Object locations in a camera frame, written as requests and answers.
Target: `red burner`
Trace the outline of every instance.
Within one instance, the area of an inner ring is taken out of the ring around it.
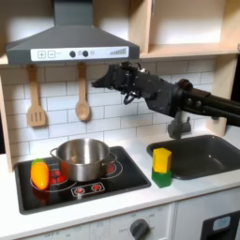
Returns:
[[[66,177],[61,174],[59,170],[52,170],[50,171],[50,184],[55,185],[55,184],[61,184],[66,181]]]
[[[95,184],[95,185],[92,186],[92,189],[93,189],[94,191],[100,191],[100,190],[101,190],[101,185]]]
[[[115,171],[115,165],[110,163],[107,167],[107,173],[113,173]]]
[[[78,188],[78,189],[76,190],[76,192],[77,192],[78,194],[82,194],[82,193],[84,193],[84,190],[83,190],[83,188]]]

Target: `sink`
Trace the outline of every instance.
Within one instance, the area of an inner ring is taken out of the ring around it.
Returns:
[[[164,147],[172,152],[172,177],[189,180],[240,169],[240,151],[225,140],[203,135],[152,143],[147,152]]]

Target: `stainless steel pot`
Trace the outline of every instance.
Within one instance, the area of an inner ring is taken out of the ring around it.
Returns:
[[[67,179],[79,182],[98,179],[107,172],[107,165],[117,160],[106,143],[92,139],[65,142],[50,153],[60,161],[61,173]],[[109,155],[114,160],[107,161]]]

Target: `stovetop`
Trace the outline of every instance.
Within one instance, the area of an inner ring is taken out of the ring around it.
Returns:
[[[53,157],[44,158],[50,168],[50,185],[44,191],[39,190],[31,181],[32,161],[16,164],[20,212],[24,215],[33,214],[151,186],[124,148],[112,147],[111,152],[117,155],[117,161],[108,165],[106,175],[91,182],[65,179],[59,170],[58,160]]]

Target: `wooden spatula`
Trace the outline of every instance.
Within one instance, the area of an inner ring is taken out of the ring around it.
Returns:
[[[37,74],[38,68],[36,66],[27,67],[29,80],[30,80],[30,92],[32,99],[32,106],[28,110],[27,120],[31,127],[44,126],[46,124],[46,115],[38,100],[38,81]]]
[[[79,64],[79,102],[76,105],[75,112],[78,118],[86,121],[90,115],[90,108],[86,101],[86,64]]]

